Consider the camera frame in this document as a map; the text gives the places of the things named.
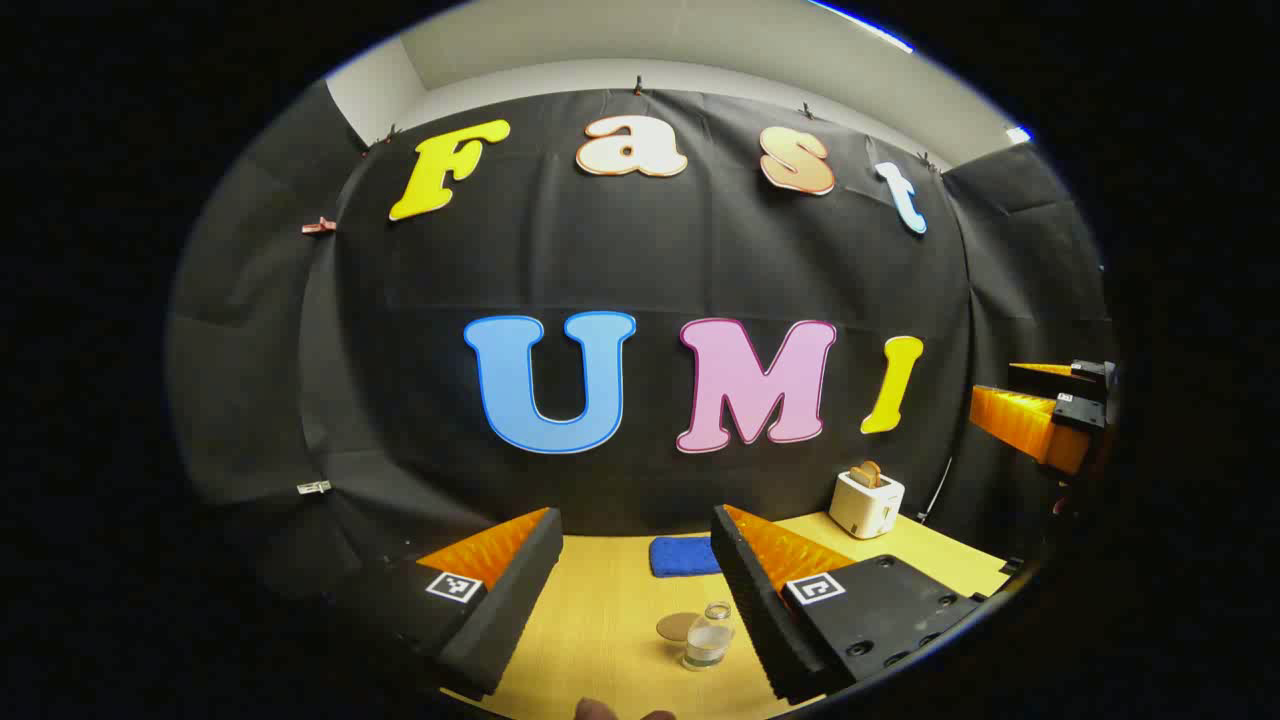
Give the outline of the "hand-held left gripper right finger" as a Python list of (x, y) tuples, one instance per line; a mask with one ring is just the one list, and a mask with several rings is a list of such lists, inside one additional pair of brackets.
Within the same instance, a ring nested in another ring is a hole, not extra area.
[(774, 696), (800, 705), (868, 682), (986, 601), (892, 553), (852, 560), (727, 503), (710, 547)]

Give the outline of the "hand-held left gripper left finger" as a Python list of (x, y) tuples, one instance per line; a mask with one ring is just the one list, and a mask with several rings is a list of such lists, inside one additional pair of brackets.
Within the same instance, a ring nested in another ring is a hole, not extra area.
[(538, 509), (430, 553), (358, 571), (335, 610), (390, 675), (471, 700), (494, 694), (563, 548)]

